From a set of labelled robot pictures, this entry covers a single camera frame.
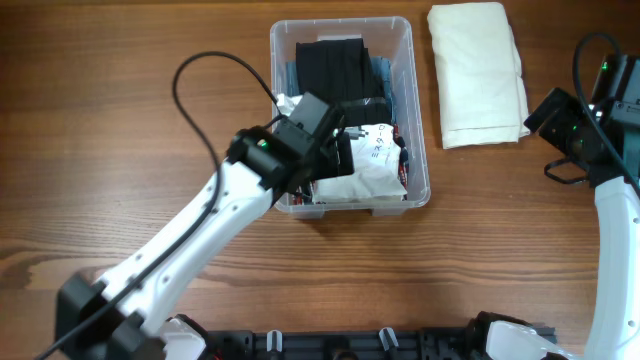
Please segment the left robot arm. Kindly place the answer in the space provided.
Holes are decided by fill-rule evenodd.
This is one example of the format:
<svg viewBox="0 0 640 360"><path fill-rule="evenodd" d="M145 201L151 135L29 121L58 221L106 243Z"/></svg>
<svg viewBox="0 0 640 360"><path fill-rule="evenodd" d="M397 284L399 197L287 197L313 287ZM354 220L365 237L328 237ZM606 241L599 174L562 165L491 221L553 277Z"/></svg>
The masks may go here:
<svg viewBox="0 0 640 360"><path fill-rule="evenodd" d="M305 93L290 115L240 130L209 182L161 231L95 282L74 275L57 294L55 341L70 359L199 359L204 333L170 314L187 286L281 196L336 152L345 107Z"/></svg>

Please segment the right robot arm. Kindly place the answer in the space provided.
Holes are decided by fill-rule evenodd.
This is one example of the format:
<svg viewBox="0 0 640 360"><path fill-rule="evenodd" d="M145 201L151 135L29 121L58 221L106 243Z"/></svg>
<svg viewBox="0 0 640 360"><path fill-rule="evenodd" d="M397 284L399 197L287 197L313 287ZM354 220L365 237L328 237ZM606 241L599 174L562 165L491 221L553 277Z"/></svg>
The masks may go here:
<svg viewBox="0 0 640 360"><path fill-rule="evenodd" d="M592 99L555 88L525 122L586 172L600 250L586 359L639 356L639 59L603 59Z"/></svg>

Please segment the black garment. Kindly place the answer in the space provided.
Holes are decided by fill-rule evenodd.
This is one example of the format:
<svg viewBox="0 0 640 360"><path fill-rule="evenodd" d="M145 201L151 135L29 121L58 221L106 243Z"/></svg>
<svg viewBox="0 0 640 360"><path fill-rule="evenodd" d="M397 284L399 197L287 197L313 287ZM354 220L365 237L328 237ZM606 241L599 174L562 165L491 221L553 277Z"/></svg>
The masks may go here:
<svg viewBox="0 0 640 360"><path fill-rule="evenodd" d="M298 43L295 66L299 91L340 106L348 127L391 122L383 80L362 39Z"/></svg>

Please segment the blue denim jeans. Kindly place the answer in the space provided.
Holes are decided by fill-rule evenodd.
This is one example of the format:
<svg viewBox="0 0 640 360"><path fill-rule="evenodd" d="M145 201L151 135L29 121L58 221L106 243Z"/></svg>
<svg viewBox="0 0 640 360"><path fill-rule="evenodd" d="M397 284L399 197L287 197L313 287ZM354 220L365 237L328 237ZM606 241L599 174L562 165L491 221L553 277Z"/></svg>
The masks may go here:
<svg viewBox="0 0 640 360"><path fill-rule="evenodd" d="M391 62L389 59L375 56L370 58L372 70L375 76L379 77L383 83L385 99L387 108L391 114L391 124L395 125L397 122L397 116L395 113L396 107L394 105L395 97L392 91L391 85ZM290 97L298 96L300 94L296 63L294 61L286 63L286 94Z"/></svg>

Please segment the cream white cloth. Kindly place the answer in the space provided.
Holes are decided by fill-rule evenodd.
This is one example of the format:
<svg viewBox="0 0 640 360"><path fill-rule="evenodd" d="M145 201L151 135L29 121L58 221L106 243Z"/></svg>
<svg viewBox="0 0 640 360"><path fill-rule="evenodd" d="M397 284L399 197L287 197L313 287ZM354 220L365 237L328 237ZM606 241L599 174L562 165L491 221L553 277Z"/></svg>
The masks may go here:
<svg viewBox="0 0 640 360"><path fill-rule="evenodd" d="M445 149L530 134L522 63L498 2L435 5L427 16Z"/></svg>

